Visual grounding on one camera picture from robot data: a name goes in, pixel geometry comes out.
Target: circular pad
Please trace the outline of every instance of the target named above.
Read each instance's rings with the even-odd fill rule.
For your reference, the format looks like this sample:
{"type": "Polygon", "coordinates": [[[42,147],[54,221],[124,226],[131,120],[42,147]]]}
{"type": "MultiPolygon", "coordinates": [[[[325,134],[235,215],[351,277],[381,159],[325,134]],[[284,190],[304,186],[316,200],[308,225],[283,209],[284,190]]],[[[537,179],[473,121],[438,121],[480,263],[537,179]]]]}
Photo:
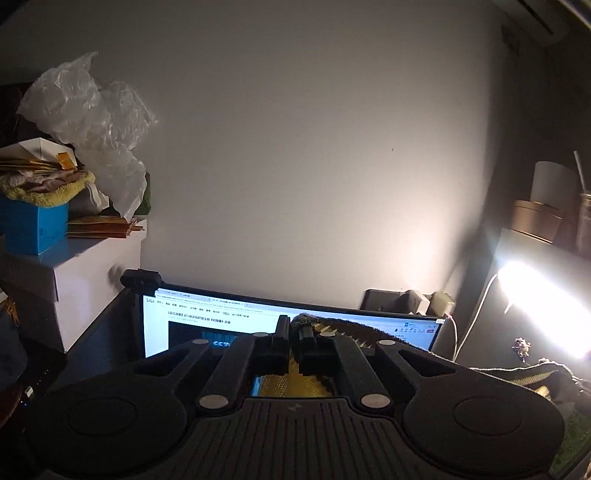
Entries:
{"type": "Polygon", "coordinates": [[[461,401],[453,409],[456,423],[480,435],[508,435],[521,425],[521,414],[509,402],[493,397],[474,397],[461,401]]]}
{"type": "Polygon", "coordinates": [[[45,396],[27,420],[27,441],[52,470],[108,476],[141,469],[171,450],[187,412],[164,378],[109,374],[45,396]]]}

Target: air conditioner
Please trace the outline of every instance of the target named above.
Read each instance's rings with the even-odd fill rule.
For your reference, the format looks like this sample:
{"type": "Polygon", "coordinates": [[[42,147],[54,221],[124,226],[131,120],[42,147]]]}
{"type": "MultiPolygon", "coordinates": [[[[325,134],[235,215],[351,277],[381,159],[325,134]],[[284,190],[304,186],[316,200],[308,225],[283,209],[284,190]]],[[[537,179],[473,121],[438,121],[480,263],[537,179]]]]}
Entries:
{"type": "Polygon", "coordinates": [[[548,0],[492,0],[540,46],[562,40],[569,26],[548,0]]]}

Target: white box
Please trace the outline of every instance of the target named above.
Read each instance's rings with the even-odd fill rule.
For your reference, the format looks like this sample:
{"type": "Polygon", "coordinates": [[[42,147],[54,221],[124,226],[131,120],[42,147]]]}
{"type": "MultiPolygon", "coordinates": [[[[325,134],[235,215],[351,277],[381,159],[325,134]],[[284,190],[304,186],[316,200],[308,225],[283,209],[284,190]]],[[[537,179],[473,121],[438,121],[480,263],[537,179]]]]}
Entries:
{"type": "Polygon", "coordinates": [[[16,255],[0,245],[0,287],[17,306],[20,332],[67,352],[123,290],[127,268],[139,268],[143,231],[127,238],[68,238],[41,255],[16,255]]]}
{"type": "Polygon", "coordinates": [[[74,151],[64,145],[45,140],[44,138],[32,138],[22,142],[0,148],[0,158],[18,158],[19,160],[43,160],[59,164],[57,154],[67,153],[70,160],[76,165],[74,151]]]}

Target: web page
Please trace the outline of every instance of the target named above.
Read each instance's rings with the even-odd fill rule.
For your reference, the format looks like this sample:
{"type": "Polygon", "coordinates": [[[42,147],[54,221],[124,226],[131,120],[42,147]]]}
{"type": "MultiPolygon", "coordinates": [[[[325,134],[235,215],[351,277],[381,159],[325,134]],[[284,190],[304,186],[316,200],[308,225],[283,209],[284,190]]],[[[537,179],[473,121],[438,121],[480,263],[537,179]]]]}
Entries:
{"type": "Polygon", "coordinates": [[[154,297],[144,296],[143,307],[146,356],[194,338],[206,338],[214,346],[229,346],[238,335],[273,333],[280,315],[293,319],[300,313],[368,325],[426,350],[437,333],[439,322],[442,322],[281,307],[163,288],[159,288],[154,297]]]}

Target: small figurine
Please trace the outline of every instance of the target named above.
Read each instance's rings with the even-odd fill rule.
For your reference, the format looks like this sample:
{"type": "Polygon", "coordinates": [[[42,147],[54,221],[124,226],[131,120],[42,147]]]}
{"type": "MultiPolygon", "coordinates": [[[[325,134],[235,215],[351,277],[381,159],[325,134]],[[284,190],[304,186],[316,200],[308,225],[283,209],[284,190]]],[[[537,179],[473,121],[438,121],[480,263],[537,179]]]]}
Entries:
{"type": "Polygon", "coordinates": [[[521,359],[521,361],[523,363],[525,363],[525,360],[530,355],[530,347],[531,347],[531,343],[526,342],[525,339],[516,338],[515,345],[512,346],[511,348],[515,351],[515,353],[517,354],[517,357],[519,357],[521,359]]]}

